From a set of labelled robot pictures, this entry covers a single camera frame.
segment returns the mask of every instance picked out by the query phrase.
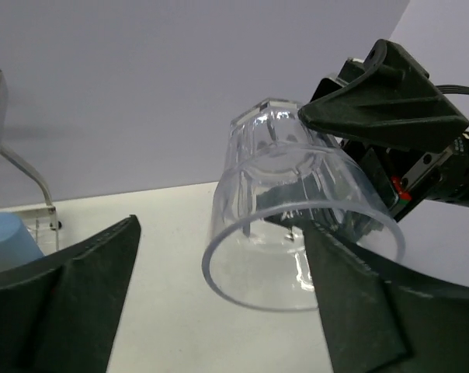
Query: wire rack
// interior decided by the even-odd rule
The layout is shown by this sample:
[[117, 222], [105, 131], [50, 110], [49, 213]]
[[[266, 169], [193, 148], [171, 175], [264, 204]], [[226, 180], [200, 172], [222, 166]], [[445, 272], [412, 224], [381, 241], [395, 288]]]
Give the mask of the wire rack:
[[59, 250], [58, 231], [62, 225], [58, 221], [57, 209], [54, 206], [47, 182], [25, 159], [7, 145], [2, 144], [2, 128], [5, 121], [7, 98], [7, 85], [2, 70], [0, 70], [0, 156], [38, 185], [43, 194], [45, 205], [38, 208], [24, 208], [11, 211], [21, 217], [41, 250], [45, 254], [49, 254]]

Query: white table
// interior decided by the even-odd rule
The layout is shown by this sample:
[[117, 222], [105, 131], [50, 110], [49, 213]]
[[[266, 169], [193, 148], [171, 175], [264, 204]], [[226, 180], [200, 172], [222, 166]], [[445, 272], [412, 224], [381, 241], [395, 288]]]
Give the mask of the white table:
[[130, 214], [141, 244], [110, 373], [328, 373], [318, 312], [274, 314], [232, 305], [203, 280], [215, 183], [56, 203], [61, 247]]

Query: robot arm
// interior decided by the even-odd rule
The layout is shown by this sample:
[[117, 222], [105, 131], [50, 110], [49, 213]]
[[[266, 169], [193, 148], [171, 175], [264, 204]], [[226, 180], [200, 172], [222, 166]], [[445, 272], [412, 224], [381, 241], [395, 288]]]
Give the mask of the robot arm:
[[402, 46], [378, 40], [364, 61], [322, 79], [299, 117], [343, 138], [400, 221], [424, 199], [469, 207], [469, 121], [446, 94], [469, 87], [433, 85]]

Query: glass rim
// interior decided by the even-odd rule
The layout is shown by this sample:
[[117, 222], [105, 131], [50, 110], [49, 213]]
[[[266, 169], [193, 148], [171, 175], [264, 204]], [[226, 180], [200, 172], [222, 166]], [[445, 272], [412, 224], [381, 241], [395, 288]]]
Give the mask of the glass rim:
[[215, 283], [214, 279], [210, 275], [210, 261], [212, 256], [215, 253], [217, 247], [231, 234], [242, 228], [244, 225], [250, 224], [256, 220], [266, 218], [271, 215], [282, 214], [285, 211], [294, 211], [294, 210], [304, 210], [309, 208], [338, 208], [346, 211], [356, 212], [358, 214], [363, 214], [369, 218], [375, 219], [376, 221], [383, 224], [385, 227], [389, 228], [391, 233], [394, 236], [395, 242], [397, 243], [397, 255], [394, 258], [394, 261], [399, 262], [405, 255], [405, 237], [398, 226], [397, 222], [390, 216], [384, 214], [381, 211], [374, 210], [372, 208], [364, 207], [362, 204], [356, 202], [343, 201], [343, 200], [313, 200], [308, 201], [304, 200], [301, 202], [293, 202], [277, 205], [274, 207], [269, 207], [260, 211], [250, 214], [244, 218], [237, 220], [236, 222], [225, 227], [221, 232], [217, 233], [214, 237], [210, 237], [209, 233], [209, 242], [207, 248], [205, 249], [202, 257], [202, 273], [203, 278], [209, 284], [209, 287], [221, 298], [234, 303], [235, 305], [240, 305], [247, 309], [254, 309], [258, 311], [265, 312], [306, 312], [310, 310], [318, 309], [319, 305], [316, 307], [302, 307], [302, 308], [293, 308], [293, 309], [276, 309], [271, 307], [263, 307], [259, 305], [251, 305], [239, 301], [238, 299], [232, 298], [230, 295], [225, 294]]

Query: blue cup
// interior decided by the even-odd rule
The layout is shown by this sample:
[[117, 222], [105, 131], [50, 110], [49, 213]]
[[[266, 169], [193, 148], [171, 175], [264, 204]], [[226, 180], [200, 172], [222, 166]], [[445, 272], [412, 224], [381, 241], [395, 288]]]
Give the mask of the blue cup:
[[0, 212], [0, 272], [44, 257], [19, 216]]

